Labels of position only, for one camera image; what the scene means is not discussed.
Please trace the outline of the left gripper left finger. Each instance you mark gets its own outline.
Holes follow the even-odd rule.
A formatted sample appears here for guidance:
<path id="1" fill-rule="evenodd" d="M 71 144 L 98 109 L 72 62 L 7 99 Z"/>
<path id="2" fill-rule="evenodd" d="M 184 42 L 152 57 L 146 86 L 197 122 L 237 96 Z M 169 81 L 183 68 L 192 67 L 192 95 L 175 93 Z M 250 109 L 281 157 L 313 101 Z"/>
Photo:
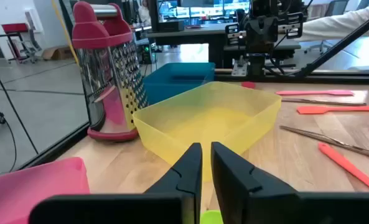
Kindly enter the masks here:
<path id="1" fill-rule="evenodd" d="M 202 147 L 193 143 L 140 194 L 56 195 L 38 203 L 29 224 L 199 224 Z"/>

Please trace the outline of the small lime green utensil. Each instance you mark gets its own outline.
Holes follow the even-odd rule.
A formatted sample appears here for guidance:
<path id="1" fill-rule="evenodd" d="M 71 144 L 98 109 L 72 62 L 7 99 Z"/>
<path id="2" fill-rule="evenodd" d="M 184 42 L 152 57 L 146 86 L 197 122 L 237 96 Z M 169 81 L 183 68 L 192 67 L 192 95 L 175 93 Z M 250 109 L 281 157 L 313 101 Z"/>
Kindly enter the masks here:
<path id="1" fill-rule="evenodd" d="M 221 212 L 219 210 L 206 210 L 200 216 L 200 224 L 223 224 Z"/>

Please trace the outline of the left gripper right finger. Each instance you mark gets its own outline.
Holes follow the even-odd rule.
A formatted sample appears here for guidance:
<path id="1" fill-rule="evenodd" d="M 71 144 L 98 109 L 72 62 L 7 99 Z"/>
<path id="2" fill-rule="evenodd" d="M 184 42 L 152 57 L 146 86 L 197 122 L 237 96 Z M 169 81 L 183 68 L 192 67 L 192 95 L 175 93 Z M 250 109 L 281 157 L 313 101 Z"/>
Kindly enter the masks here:
<path id="1" fill-rule="evenodd" d="M 220 142 L 211 166 L 224 224 L 369 224 L 369 193 L 298 192 Z"/>

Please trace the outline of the black aluminium table frame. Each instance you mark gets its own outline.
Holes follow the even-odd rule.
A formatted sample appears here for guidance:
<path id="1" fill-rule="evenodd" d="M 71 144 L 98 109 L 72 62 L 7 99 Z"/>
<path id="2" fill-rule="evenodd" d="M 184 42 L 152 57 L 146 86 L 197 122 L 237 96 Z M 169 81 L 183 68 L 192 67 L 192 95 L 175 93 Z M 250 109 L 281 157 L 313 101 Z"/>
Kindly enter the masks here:
<path id="1" fill-rule="evenodd" d="M 333 45 L 328 51 L 324 52 L 320 57 L 313 62 L 308 63 L 305 67 L 298 70 L 286 70 L 287 75 L 275 75 L 273 71 L 269 71 L 263 77 L 243 77 L 235 78 L 229 76 L 227 72 L 218 72 L 215 75 L 216 81 L 221 82 L 261 82 L 261 83 L 322 83 L 322 84 L 355 84 L 355 85 L 369 85 L 369 70 L 351 70 L 351 71 L 339 71 L 339 70 L 319 70 L 318 68 L 325 62 L 333 58 L 339 52 L 344 50 L 349 45 L 356 42 L 357 39 L 366 37 L 369 32 L 369 20 L 358 26 L 349 35 L 344 37 Z M 36 155 L 23 165 L 16 168 L 16 170 L 27 169 L 30 167 L 38 166 L 56 160 L 58 156 L 61 156 L 68 148 L 82 140 L 87 132 L 87 128 L 90 127 L 90 123 L 86 122 L 74 129 L 71 133 L 66 135 L 55 144 L 51 145 L 45 151 Z"/>

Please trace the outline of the copper table knife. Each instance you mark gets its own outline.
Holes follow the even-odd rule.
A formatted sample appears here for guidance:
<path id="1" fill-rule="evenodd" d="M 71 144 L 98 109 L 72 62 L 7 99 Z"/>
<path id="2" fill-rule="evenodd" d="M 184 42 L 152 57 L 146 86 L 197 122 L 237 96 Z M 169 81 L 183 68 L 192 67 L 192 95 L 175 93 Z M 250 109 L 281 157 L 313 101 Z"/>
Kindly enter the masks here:
<path id="1" fill-rule="evenodd" d="M 282 102 L 291 103 L 309 103 L 318 105 L 337 105 L 337 106 L 366 106 L 364 102 L 346 102 L 346 101 L 327 101 L 327 100 L 308 100 L 299 98 L 283 98 Z"/>
<path id="2" fill-rule="evenodd" d="M 319 140 L 319 141 L 322 141 L 322 142 L 326 142 L 328 144 L 332 144 L 332 145 L 347 149 L 349 151 L 353 151 L 353 152 L 356 152 L 356 153 L 359 153 L 359 154 L 362 154 L 364 156 L 369 157 L 369 150 L 368 149 L 364 149 L 362 147 L 358 147 L 358 146 L 354 146 L 354 145 L 351 145 L 351 144 L 344 143 L 344 142 L 339 141 L 337 139 L 328 137 L 324 134 L 319 134 L 319 133 L 314 133 L 314 132 L 311 132 L 311 131 L 292 128 L 292 127 L 289 127 L 289 126 L 280 126 L 280 128 L 284 129 L 286 131 L 290 131 L 292 133 L 300 134 L 300 135 L 306 136 L 308 138 L 312 138 L 312 139 L 316 139 L 316 140 Z"/>

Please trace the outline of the pink plastic bin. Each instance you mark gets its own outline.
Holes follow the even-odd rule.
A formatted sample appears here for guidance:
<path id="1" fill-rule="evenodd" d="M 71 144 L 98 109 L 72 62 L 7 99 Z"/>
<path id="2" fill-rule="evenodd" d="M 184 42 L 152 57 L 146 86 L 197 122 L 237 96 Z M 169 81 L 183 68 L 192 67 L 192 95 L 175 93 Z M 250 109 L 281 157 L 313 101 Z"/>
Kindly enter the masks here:
<path id="1" fill-rule="evenodd" d="M 89 193 L 80 157 L 0 175 L 0 224 L 28 224 L 32 208 L 51 196 Z"/>

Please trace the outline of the pink silicone spatula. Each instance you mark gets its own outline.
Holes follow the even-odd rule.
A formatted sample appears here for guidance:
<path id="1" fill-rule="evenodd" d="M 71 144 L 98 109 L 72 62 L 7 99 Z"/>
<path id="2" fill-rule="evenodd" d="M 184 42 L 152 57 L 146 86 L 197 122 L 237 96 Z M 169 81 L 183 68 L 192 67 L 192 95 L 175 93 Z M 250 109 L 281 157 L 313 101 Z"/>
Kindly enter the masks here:
<path id="1" fill-rule="evenodd" d="M 305 90 L 305 91 L 277 91 L 277 95 L 337 95 L 337 96 L 353 96 L 350 90 Z"/>

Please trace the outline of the yellow plastic bin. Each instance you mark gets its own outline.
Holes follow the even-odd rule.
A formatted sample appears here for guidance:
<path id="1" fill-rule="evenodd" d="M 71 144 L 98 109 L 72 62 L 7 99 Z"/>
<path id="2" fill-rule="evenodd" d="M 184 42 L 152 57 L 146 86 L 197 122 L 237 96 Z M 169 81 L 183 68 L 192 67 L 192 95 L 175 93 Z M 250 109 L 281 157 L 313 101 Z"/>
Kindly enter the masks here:
<path id="1" fill-rule="evenodd" d="M 202 180 L 212 179 L 211 144 L 242 154 L 275 124 L 281 97 L 240 85 L 210 82 L 133 114 L 143 146 L 175 164 L 193 144 L 202 147 Z"/>

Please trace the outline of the person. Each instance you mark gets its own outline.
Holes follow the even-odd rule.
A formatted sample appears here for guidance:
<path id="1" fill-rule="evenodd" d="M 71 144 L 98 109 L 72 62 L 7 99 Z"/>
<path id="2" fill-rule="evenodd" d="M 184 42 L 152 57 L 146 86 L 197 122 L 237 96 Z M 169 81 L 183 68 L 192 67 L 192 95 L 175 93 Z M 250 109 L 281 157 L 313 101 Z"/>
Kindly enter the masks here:
<path id="1" fill-rule="evenodd" d="M 356 11 L 329 17 L 321 17 L 303 23 L 298 42 L 342 39 L 369 20 L 369 6 Z"/>

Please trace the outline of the cardboard box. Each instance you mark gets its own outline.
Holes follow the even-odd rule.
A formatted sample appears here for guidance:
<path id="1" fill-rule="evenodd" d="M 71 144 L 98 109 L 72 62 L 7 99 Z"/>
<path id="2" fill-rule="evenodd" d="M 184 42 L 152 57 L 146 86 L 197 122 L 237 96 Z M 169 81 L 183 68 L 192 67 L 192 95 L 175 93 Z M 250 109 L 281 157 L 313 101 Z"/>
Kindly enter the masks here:
<path id="1" fill-rule="evenodd" d="M 73 54 L 69 46 L 57 46 L 45 49 L 42 52 L 42 58 L 44 60 L 65 60 L 73 58 Z"/>

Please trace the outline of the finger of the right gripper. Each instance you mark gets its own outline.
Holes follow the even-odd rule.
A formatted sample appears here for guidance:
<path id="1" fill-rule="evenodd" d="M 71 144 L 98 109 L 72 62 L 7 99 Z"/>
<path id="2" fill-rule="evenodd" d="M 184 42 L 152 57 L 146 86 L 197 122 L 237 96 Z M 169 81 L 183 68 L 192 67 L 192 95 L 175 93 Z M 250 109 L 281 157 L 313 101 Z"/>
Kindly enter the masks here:
<path id="1" fill-rule="evenodd" d="M 251 28 L 249 30 L 250 40 L 249 40 L 249 50 L 251 52 L 258 52 L 260 47 L 260 34 L 258 29 L 254 30 Z"/>
<path id="2" fill-rule="evenodd" d="M 263 44 L 266 52 L 272 51 L 274 47 L 274 28 L 270 27 L 263 31 Z"/>

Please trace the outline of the red handled box grater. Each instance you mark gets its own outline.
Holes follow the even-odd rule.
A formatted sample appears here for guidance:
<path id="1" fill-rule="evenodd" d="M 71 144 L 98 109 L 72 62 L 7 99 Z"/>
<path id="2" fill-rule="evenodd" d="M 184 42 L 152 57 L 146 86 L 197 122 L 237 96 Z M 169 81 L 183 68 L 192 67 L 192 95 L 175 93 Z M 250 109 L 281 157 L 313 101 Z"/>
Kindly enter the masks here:
<path id="1" fill-rule="evenodd" d="M 115 3 L 73 5 L 72 45 L 88 112 L 87 134 L 97 140 L 138 136 L 133 114 L 148 106 L 136 43 Z"/>

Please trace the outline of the grey desk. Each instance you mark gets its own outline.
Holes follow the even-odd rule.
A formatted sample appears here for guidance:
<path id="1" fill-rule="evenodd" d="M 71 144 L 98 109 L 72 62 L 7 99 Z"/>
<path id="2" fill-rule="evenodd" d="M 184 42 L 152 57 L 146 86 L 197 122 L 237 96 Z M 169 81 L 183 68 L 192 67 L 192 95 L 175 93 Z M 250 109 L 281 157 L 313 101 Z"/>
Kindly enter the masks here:
<path id="1" fill-rule="evenodd" d="M 208 44 L 208 61 L 217 68 L 231 68 L 231 61 L 244 54 L 244 47 L 227 46 L 225 27 L 228 24 L 209 24 L 197 29 L 178 32 L 150 32 L 157 45 Z"/>

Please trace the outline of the blue plastic bin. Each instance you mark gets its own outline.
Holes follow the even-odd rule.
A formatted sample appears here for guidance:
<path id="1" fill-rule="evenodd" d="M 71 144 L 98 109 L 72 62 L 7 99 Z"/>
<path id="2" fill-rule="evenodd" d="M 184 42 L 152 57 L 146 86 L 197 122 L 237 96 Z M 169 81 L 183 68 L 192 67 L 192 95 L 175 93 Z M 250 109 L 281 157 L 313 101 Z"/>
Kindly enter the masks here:
<path id="1" fill-rule="evenodd" d="M 214 81 L 214 63 L 167 63 L 144 78 L 150 105 Z"/>

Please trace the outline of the red work table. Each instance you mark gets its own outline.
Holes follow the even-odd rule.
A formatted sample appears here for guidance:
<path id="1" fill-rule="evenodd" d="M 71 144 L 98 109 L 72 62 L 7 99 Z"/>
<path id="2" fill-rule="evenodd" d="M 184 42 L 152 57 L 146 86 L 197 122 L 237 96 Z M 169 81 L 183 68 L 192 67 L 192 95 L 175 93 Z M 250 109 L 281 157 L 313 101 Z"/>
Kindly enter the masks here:
<path id="1" fill-rule="evenodd" d="M 4 34 L 0 34 L 0 37 L 7 37 L 7 42 L 9 44 L 9 48 L 12 52 L 13 58 L 8 59 L 7 61 L 10 63 L 11 61 L 15 60 L 19 63 L 23 63 L 24 60 L 28 59 L 28 56 L 22 56 L 18 46 L 13 42 L 13 37 L 18 37 L 20 40 L 20 44 L 22 48 L 25 50 L 26 46 L 23 44 L 23 33 L 28 33 L 29 28 L 26 23 L 14 23 L 14 24 L 2 24 L 2 29 Z"/>

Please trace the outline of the black framed computer monitor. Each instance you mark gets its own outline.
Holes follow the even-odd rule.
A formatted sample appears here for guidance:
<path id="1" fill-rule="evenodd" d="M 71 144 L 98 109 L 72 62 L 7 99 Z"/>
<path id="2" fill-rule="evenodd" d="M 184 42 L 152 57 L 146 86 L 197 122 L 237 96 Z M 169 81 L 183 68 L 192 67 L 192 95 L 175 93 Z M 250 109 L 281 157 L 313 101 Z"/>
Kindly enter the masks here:
<path id="1" fill-rule="evenodd" d="M 154 32 L 168 25 L 187 27 L 238 22 L 237 13 L 247 13 L 250 0 L 144 0 Z"/>

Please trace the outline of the orange silicone spoon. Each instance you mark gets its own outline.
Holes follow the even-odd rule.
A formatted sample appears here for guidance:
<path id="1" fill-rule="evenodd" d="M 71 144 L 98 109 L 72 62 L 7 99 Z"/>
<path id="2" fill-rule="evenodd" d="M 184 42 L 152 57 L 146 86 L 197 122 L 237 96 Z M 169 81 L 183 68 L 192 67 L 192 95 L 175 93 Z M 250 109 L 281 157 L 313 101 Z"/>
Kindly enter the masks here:
<path id="1" fill-rule="evenodd" d="M 369 106 L 300 106 L 297 108 L 299 114 L 325 114 L 337 111 L 369 111 Z"/>
<path id="2" fill-rule="evenodd" d="M 369 176 L 364 172 L 359 170 L 355 165 L 353 165 L 349 160 L 347 160 L 343 155 L 337 152 L 335 149 L 331 148 L 328 144 L 319 142 L 318 149 L 320 152 L 325 154 L 329 159 L 338 164 L 341 168 L 345 169 L 347 172 L 356 177 L 359 181 L 369 187 Z"/>

